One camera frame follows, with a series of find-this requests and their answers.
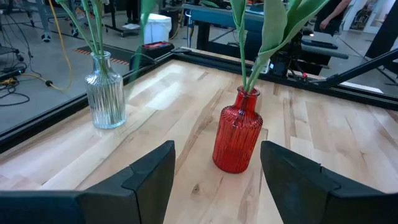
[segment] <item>table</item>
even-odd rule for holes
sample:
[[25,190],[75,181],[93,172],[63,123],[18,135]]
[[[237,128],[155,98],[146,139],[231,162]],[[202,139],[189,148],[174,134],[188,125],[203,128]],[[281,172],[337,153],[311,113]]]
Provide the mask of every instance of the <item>table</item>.
[[220,112],[241,76],[171,60],[125,86],[128,119],[95,129],[85,108],[0,155],[0,189],[86,189],[168,139],[175,180],[164,223],[282,223],[259,145],[270,140],[383,192],[398,189],[398,112],[259,80],[264,124],[251,163],[211,160]]
[[[199,50],[207,50],[207,51],[215,51],[215,53],[221,54],[220,50],[224,50],[225,52],[232,54],[232,56],[238,57],[239,49],[236,53],[231,53],[233,50],[227,49],[230,46],[222,45],[214,42],[209,42],[208,37],[210,33],[210,24],[219,24],[222,26],[227,27],[234,27],[235,23],[232,17],[232,11],[226,9],[214,9],[210,7],[203,7],[203,6],[195,6],[191,4],[183,4],[184,9],[191,10],[192,19],[194,21],[199,21],[198,25],[198,38],[197,38],[197,49]],[[263,25],[264,16],[253,14],[253,13],[246,13],[245,14],[245,29],[248,32],[253,33],[261,33],[262,32],[262,25]],[[303,39],[313,39],[321,42],[328,42],[331,44],[335,44],[336,40],[333,39],[330,35],[315,32],[314,37],[303,37]],[[311,52],[317,55],[326,56],[326,58],[330,59],[330,57],[338,57],[347,59],[348,55],[344,54],[341,49],[326,49],[321,47],[314,47],[302,44],[302,50],[304,52]],[[322,64],[328,63],[325,60],[320,60]]]

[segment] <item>wooden tabletop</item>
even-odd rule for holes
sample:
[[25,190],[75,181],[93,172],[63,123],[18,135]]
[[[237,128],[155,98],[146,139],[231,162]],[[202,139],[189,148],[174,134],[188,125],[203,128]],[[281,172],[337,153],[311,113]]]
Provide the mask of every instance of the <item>wooden tabletop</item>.
[[175,141],[165,222],[282,223],[259,159],[270,140],[379,189],[398,190],[398,113],[258,81],[264,124],[251,163],[227,174],[211,159],[220,112],[241,75],[172,60],[125,87],[128,119],[95,129],[85,108],[0,155],[0,189],[86,189]]

